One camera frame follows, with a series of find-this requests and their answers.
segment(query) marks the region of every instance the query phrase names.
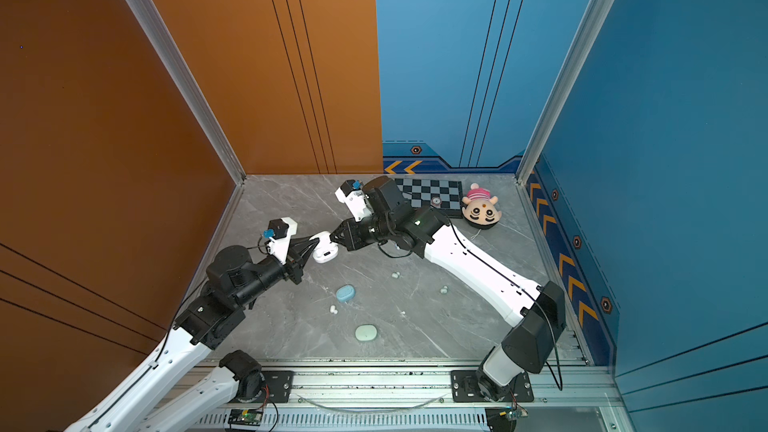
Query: blue wall panel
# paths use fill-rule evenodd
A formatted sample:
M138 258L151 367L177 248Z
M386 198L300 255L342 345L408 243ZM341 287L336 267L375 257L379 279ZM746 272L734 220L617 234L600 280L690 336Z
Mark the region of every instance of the blue wall panel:
M451 167L520 154L588 2L376 0L384 142L426 143Z
M768 350L768 336L755 331L665 360L768 318L766 4L616 0L544 149L620 305L623 393ZM626 399L656 407L763 387L764 363ZM720 418L710 419L720 408L758 396L765 397L749 392L632 417L640 432L679 430L675 414L686 414L686 429L699 421L700 430L718 430Z

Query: chessboard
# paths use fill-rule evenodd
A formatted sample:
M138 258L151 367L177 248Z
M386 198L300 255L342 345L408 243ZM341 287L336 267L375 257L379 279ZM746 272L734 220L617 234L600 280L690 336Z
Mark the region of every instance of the chessboard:
M431 180L427 178L396 178L395 183L411 207L419 208L432 204L449 217L462 216L462 183L454 180Z

